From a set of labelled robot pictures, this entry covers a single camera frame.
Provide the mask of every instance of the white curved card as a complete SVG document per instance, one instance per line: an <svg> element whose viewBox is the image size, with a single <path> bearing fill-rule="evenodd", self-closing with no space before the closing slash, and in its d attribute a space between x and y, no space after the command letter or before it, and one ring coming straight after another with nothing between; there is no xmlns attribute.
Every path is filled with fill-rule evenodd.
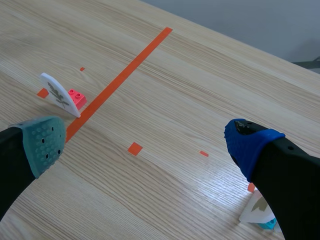
<svg viewBox="0 0 320 240"><path fill-rule="evenodd" d="M40 75L40 82L48 91L49 98L60 108L66 110L70 114L80 118L81 114L78 111L74 101L64 87L52 76L42 73Z"/></svg>
<svg viewBox="0 0 320 240"><path fill-rule="evenodd" d="M265 224L275 218L270 206L262 194L255 190L239 220L244 223Z"/></svg>

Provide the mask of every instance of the teal gripper pad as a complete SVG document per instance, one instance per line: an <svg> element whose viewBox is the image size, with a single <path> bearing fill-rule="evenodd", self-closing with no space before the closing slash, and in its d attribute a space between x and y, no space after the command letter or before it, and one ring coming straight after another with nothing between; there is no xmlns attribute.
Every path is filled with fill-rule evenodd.
<svg viewBox="0 0 320 240"><path fill-rule="evenodd" d="M66 128L58 116L45 116L10 127L22 129L23 148L35 178L39 178L64 151Z"/></svg>

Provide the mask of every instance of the wooden table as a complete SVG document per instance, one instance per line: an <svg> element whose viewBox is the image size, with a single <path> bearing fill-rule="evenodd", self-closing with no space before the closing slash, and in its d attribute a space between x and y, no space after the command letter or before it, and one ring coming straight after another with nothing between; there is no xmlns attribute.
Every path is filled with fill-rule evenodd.
<svg viewBox="0 0 320 240"><path fill-rule="evenodd" d="M88 105L165 27L173 31L15 201L0 239L283 239L239 223L250 193L224 127L246 118L320 157L319 75L153 6L0 0L0 129L47 115L68 126L72 115L36 95L39 75Z"/></svg>

